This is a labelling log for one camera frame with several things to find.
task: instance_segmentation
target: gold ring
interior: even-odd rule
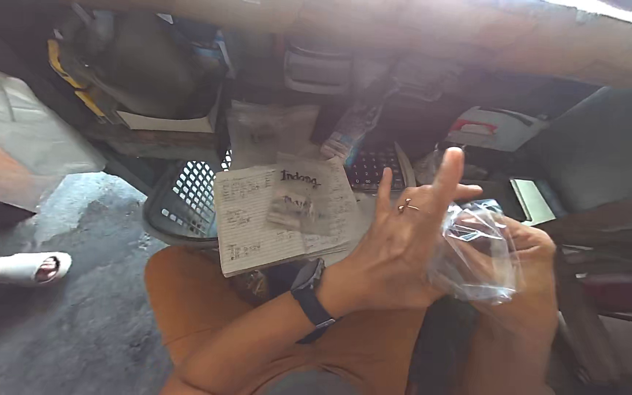
[[[418,209],[418,207],[415,207],[415,206],[410,206],[410,205],[409,205],[409,202],[411,202],[411,199],[406,199],[406,200],[404,200],[404,205],[403,205],[403,206],[399,206],[399,214],[403,213],[403,212],[404,212],[404,209],[407,209],[407,208],[408,208],[408,209],[414,209],[414,210],[416,210],[416,211],[420,211],[420,210]]]

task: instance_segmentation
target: lap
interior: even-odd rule
[[[145,269],[145,284],[174,364],[252,309],[231,290],[217,263],[188,247],[167,247],[153,255]],[[352,375],[367,384],[368,392],[403,394],[425,312],[350,314],[313,345],[289,347],[282,357],[265,366],[262,374],[269,380],[308,364]]]

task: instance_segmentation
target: smartwatch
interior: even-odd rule
[[[326,329],[336,320],[324,309],[316,298],[316,287],[321,281],[321,274],[325,267],[323,259],[309,259],[296,275],[291,286],[291,295],[299,302],[306,317],[316,326],[316,329],[297,343],[307,345],[321,337]]]

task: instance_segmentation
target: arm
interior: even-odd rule
[[[354,263],[343,261],[338,267]],[[343,277],[332,266],[324,271],[317,297],[337,318],[354,309]],[[201,349],[196,350],[171,376],[162,394],[232,393],[240,377],[274,359],[287,346],[309,334],[313,324],[290,293],[268,301],[223,328]]]
[[[545,394],[557,328],[555,245],[540,229],[505,219],[518,251],[525,289],[498,306],[475,304],[479,326],[459,385],[463,395]]]
[[[440,224],[453,199],[471,198],[478,186],[458,185],[463,153],[448,150],[433,185],[408,188],[392,207],[392,172],[385,169],[372,226],[353,252],[330,266],[317,298],[333,317],[364,309],[426,308],[443,293],[426,275]],[[421,211],[397,206],[411,198]],[[314,329],[298,302],[283,294],[223,328],[194,350],[170,377],[163,395],[229,394],[251,373]]]

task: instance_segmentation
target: lined paper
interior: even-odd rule
[[[267,222],[274,173],[259,166],[216,174],[218,249],[226,276],[305,253],[299,232]]]
[[[343,166],[324,162],[329,181],[329,236],[304,235],[267,221],[275,166],[216,174],[214,198],[221,270],[225,276],[290,258],[327,253],[353,237],[357,203]]]

